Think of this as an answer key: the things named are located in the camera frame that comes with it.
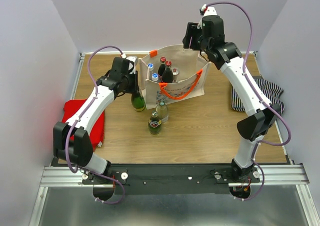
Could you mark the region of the red bull energy can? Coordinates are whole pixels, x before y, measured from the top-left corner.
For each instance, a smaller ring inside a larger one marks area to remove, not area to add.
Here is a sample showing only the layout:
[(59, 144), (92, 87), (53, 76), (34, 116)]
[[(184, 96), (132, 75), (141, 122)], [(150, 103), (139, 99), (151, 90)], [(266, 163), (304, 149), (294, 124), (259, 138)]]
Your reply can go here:
[(178, 82), (178, 76), (180, 74), (179, 73), (179, 69), (174, 67), (174, 68), (171, 69), (171, 71), (172, 71), (172, 77), (173, 77), (172, 83), (177, 83)]

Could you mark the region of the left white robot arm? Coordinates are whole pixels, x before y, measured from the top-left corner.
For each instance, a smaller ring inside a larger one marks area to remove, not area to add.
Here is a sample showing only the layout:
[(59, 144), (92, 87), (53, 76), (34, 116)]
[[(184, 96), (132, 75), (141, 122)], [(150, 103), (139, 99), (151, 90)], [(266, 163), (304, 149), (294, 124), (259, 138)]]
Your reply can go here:
[(80, 109), (66, 122), (53, 128), (53, 154), (78, 167), (94, 172), (101, 184), (112, 175), (111, 162), (94, 153), (90, 133), (105, 109), (121, 94), (133, 94), (139, 89), (135, 56), (115, 57), (111, 69), (96, 81), (96, 87)]

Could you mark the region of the clear plastic water bottle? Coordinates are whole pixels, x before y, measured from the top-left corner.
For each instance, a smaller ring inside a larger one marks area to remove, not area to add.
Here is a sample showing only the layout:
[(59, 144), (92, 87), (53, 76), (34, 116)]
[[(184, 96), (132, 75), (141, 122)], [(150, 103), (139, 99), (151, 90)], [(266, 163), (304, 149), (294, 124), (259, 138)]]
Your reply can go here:
[(147, 67), (148, 67), (149, 76), (151, 77), (154, 72), (154, 65), (152, 63), (149, 63)]

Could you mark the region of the beige canvas tote bag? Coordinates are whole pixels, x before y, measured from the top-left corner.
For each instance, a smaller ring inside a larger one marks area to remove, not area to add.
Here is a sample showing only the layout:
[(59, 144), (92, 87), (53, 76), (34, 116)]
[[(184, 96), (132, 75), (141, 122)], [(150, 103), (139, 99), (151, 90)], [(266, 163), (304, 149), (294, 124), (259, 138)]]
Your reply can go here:
[[(161, 57), (171, 61), (172, 67), (178, 69), (177, 82), (157, 83), (151, 80), (148, 65), (152, 64), (153, 71), (157, 73)], [(138, 62), (139, 87), (147, 109), (155, 108), (161, 101), (172, 104), (205, 94), (204, 85), (211, 63), (203, 59), (198, 51), (171, 45), (149, 52)]]

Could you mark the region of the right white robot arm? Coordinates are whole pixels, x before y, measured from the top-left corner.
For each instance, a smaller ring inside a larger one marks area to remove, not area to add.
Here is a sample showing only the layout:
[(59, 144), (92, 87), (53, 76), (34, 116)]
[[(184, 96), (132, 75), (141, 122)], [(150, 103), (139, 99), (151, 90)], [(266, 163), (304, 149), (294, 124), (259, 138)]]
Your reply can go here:
[(237, 123), (241, 141), (230, 169), (230, 177), (241, 182), (253, 172), (259, 143), (278, 118), (281, 106), (272, 104), (260, 90), (246, 70), (238, 47), (225, 41), (224, 23), (220, 16), (207, 15), (199, 23), (189, 22), (182, 42), (184, 48), (207, 55), (208, 60), (227, 77), (245, 108), (247, 118)]

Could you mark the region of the clear glass soda bottle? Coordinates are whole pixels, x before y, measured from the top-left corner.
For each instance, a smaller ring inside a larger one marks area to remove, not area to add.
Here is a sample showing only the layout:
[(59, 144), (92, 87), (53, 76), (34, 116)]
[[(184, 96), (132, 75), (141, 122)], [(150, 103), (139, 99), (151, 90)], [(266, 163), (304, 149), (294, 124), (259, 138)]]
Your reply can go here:
[(164, 101), (160, 101), (159, 104), (156, 107), (156, 112), (158, 114), (158, 117), (161, 119), (163, 123), (168, 121), (169, 118), (169, 112), (168, 107), (165, 104)]

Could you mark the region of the green glass bottle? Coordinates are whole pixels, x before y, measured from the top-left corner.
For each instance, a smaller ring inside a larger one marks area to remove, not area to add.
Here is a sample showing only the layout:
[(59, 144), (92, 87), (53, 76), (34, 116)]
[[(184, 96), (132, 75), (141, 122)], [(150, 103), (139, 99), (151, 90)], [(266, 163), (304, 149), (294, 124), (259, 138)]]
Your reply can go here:
[(131, 105), (137, 112), (141, 112), (145, 109), (145, 100), (139, 91), (131, 95)]

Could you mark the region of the blue label water bottle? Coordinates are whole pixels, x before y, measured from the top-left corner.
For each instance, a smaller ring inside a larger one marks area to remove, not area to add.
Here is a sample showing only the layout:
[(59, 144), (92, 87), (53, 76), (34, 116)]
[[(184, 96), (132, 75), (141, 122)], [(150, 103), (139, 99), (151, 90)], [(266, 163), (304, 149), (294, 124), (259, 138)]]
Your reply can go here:
[(159, 75), (157, 73), (153, 73), (151, 75), (151, 81), (155, 83), (161, 83), (161, 80), (159, 79)]

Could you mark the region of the cola glass bottle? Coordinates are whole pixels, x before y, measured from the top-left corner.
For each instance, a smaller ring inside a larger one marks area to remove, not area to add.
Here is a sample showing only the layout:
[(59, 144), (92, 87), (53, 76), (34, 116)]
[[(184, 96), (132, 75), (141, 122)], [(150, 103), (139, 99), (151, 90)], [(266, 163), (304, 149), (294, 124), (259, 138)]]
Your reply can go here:
[(174, 81), (174, 75), (173, 75), (171, 66), (172, 66), (171, 61), (165, 62), (165, 69), (161, 78), (162, 82), (164, 83), (173, 83)]
[(162, 76), (163, 76), (163, 73), (165, 71), (165, 68), (166, 68), (166, 58), (165, 57), (161, 57), (160, 58), (160, 66), (158, 68), (158, 77), (159, 79), (161, 80), (162, 79)]

